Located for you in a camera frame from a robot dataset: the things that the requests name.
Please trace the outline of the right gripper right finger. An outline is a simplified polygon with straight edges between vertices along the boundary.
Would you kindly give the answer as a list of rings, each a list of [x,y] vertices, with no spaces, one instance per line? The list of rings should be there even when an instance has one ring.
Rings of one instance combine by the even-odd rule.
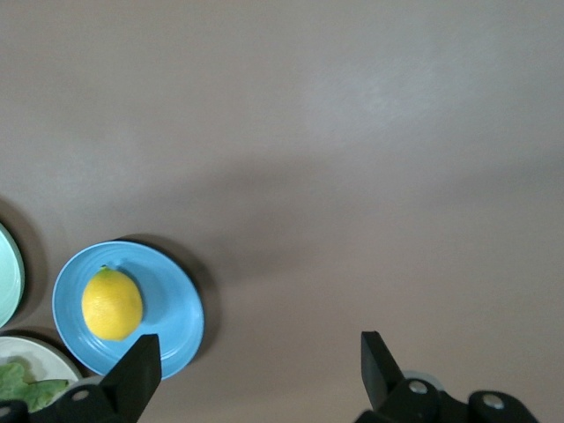
[[[359,422],[465,422],[467,405],[421,373],[404,374],[382,336],[360,336],[361,378],[371,404]]]

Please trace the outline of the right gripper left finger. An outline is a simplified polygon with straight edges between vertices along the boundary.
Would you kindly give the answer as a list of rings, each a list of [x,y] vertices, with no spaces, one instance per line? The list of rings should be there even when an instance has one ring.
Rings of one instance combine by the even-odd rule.
[[[137,422],[161,381],[160,342],[141,336],[96,384],[72,388],[31,422]]]

